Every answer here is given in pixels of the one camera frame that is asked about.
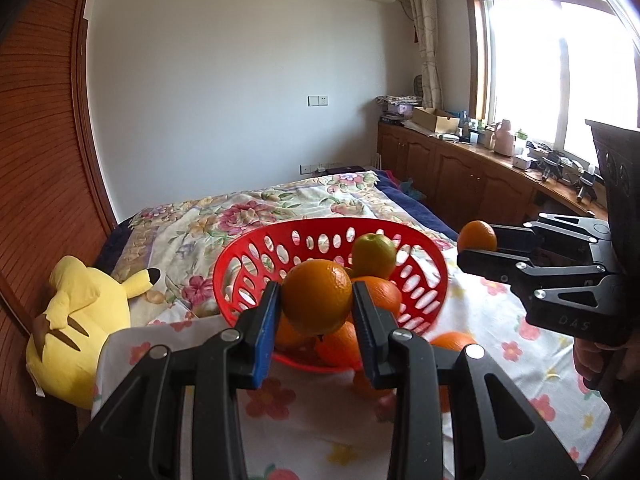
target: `floral bedspread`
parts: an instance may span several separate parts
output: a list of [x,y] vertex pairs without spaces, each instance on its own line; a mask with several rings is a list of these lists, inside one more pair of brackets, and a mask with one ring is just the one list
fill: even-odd
[[[524,308],[508,286],[461,272],[455,245],[418,224],[379,192],[375,181],[374,173],[312,178],[147,209],[137,215],[114,276],[123,280],[153,266],[161,269],[164,280],[132,302],[132,319],[139,327],[107,340],[98,364],[94,414],[151,346],[188,348],[227,327],[222,316],[209,317],[217,312],[210,272],[231,240],[279,220],[369,216],[420,229],[443,251],[449,290],[436,324],[425,337],[452,330],[471,334],[535,406],[578,466],[583,465],[602,433],[609,409],[576,373],[573,340],[527,324]],[[308,374],[273,362],[260,390],[239,394],[242,439],[252,480],[386,478],[394,411],[388,404],[356,396],[350,387],[352,377],[352,372]],[[449,414],[443,416],[443,430],[445,477],[450,479],[454,465]]]

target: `curtain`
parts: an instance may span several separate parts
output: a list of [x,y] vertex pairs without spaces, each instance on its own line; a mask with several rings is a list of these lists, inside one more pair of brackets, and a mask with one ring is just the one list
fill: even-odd
[[415,30],[422,59],[422,105],[442,108],[442,89],[436,66],[438,46],[438,16],[436,0],[411,0]]

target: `metal screw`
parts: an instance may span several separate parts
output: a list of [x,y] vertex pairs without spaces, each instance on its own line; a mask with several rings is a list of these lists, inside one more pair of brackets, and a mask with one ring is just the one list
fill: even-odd
[[169,349],[164,345],[156,345],[149,350],[149,357],[152,359],[164,359],[169,353]]
[[223,333],[220,334],[220,339],[229,343],[231,343],[232,341],[238,341],[238,339],[240,339],[240,333],[235,328],[227,328]]
[[405,328],[396,328],[392,333],[391,337],[396,341],[409,341],[414,336],[414,334]]
[[472,359],[482,359],[484,357],[484,348],[480,345],[469,345],[466,347],[465,352]]

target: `red basket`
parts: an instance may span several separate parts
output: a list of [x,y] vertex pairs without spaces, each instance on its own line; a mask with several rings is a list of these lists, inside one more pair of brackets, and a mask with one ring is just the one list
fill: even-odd
[[[389,278],[402,292],[398,325],[421,335],[433,324],[447,294],[447,266],[437,245],[420,231],[404,224],[376,218],[314,218],[265,225],[247,232],[220,254],[213,270],[213,291],[226,321],[235,325],[239,314],[260,302],[270,280],[281,281],[287,272],[304,260],[324,258],[341,265],[351,263],[351,247],[360,235],[379,232],[391,238],[399,256]],[[413,254],[424,250],[434,272],[425,275]],[[232,282],[229,272],[238,272]],[[314,352],[281,354],[274,358],[294,368],[310,372],[340,372],[348,368],[323,366]]]

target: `pikachu plush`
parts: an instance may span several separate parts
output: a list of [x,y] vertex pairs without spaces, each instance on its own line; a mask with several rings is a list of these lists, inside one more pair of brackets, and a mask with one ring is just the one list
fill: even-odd
[[158,269],[144,269],[118,283],[73,256],[62,258],[49,278],[56,295],[34,320],[26,349],[27,369],[42,390],[90,410],[102,345],[130,327],[127,300],[159,278]]

